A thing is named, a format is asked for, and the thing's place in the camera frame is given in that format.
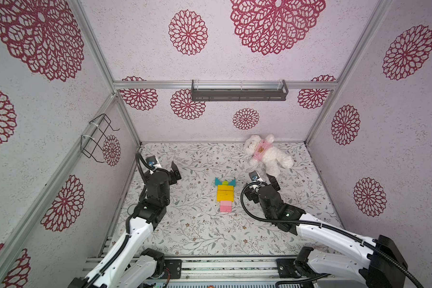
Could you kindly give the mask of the yellow block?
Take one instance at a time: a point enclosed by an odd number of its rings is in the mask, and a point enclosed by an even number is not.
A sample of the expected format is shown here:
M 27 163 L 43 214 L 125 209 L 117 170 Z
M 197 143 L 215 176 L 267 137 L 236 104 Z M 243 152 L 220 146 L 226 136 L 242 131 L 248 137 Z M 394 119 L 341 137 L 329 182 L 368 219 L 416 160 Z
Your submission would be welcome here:
M 218 198 L 218 197 L 222 197 L 222 196 L 233 196 L 233 197 L 234 197 L 234 192 L 229 192 L 229 191 L 218 191 L 218 192 L 217 192 L 217 198 Z
M 223 202 L 223 201 L 233 202 L 234 201 L 234 197 L 233 196 L 222 196 L 222 197 L 218 197 L 217 201 L 218 202 Z
M 219 185 L 217 187 L 218 191 L 229 191 L 229 192 L 233 192 L 234 191 L 234 186 L 225 186 L 225 185 Z

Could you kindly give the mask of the hot pink block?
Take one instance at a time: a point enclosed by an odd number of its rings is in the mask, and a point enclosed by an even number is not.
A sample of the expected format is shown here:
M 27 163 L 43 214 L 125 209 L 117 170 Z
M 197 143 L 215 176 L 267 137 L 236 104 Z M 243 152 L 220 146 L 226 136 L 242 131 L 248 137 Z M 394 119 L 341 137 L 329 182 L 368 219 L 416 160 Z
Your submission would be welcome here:
M 220 212 L 232 212 L 232 207 L 231 206 L 221 206 Z

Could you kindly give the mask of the teal triangle block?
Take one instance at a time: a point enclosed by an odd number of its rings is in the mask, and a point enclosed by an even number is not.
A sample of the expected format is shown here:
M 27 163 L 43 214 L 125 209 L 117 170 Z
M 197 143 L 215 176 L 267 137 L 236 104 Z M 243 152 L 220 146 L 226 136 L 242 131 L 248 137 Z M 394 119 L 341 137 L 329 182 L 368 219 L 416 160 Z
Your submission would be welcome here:
M 214 183 L 215 183 L 216 186 L 222 186 L 223 183 L 224 183 L 224 181 L 222 181 L 222 180 L 220 180 L 220 179 L 218 179 L 218 178 L 215 178 Z

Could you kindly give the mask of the light pink block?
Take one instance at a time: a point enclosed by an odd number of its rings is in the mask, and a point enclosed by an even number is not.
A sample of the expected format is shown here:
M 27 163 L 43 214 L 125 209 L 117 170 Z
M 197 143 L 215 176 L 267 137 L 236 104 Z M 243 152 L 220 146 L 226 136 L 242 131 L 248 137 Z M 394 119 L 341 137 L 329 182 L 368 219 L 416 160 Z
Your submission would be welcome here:
M 227 207 L 232 207 L 232 202 L 231 201 L 221 201 L 220 202 L 221 206 L 227 206 Z

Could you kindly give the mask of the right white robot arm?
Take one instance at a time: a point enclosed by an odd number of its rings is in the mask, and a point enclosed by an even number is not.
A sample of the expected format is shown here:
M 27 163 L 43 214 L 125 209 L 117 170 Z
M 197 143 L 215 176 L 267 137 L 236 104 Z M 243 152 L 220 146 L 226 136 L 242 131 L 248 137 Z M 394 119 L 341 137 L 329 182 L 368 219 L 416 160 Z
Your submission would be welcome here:
M 282 281 L 276 285 L 309 284 L 329 276 L 339 276 L 366 285 L 368 288 L 402 288 L 408 265 L 394 241 L 380 235 L 377 239 L 352 234 L 327 224 L 303 209 L 285 203 L 275 177 L 269 183 L 256 171 L 242 192 L 241 201 L 261 206 L 264 217 L 250 214 L 257 221 L 270 223 L 283 232 L 320 242 L 337 251 L 325 253 L 313 247 L 302 247 L 295 259 L 277 263 Z

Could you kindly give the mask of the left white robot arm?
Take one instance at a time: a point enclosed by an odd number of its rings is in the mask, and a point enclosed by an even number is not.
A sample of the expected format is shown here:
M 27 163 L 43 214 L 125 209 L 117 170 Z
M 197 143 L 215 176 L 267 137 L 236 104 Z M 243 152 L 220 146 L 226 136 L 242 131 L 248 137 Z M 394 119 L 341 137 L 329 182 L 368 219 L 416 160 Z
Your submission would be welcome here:
M 144 189 L 134 212 L 126 219 L 124 233 L 86 277 L 72 280 L 70 288 L 139 288 L 145 280 L 163 275 L 166 269 L 162 252 L 148 248 L 134 264 L 130 262 L 165 216 L 170 186 L 182 177 L 175 163 L 168 171 L 155 157 L 148 157 L 144 166 L 149 170 L 142 174 Z

